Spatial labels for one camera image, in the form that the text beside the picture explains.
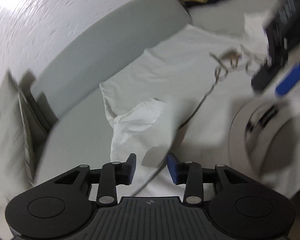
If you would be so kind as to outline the white t-shirt with script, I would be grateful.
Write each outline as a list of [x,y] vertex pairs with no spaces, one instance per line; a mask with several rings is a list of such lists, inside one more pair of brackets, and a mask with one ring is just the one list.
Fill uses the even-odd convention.
[[119,196],[182,196],[165,157],[206,168],[228,165],[288,198],[300,191],[300,97],[256,95],[250,79],[266,54],[263,15],[245,17],[245,37],[192,25],[100,84],[113,128],[112,161],[137,156]]

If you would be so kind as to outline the grey sofa bed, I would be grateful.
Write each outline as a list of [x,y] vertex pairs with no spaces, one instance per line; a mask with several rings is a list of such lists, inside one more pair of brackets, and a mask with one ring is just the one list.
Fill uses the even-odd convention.
[[[101,168],[114,162],[110,158],[113,128],[106,119],[100,84],[146,49],[168,40],[187,25],[243,38],[245,17],[256,14],[263,15],[261,27],[266,36],[264,26],[275,9],[276,0],[230,0],[226,5],[205,9],[201,24],[196,24],[195,15],[186,12],[177,0],[133,0],[97,21],[53,60],[31,88],[52,125],[36,169],[35,185],[82,164]],[[261,62],[268,53],[267,37],[266,41]],[[276,98],[300,97],[300,83],[287,96],[275,94],[284,75],[281,72],[262,93],[252,91],[260,96],[274,87]]]

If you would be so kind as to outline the grey throw pillow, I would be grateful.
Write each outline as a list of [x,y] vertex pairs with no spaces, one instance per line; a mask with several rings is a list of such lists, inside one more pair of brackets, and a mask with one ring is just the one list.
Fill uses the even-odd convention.
[[46,137],[25,95],[6,72],[0,85],[0,239],[12,238],[5,219],[6,206],[33,186],[34,148]]

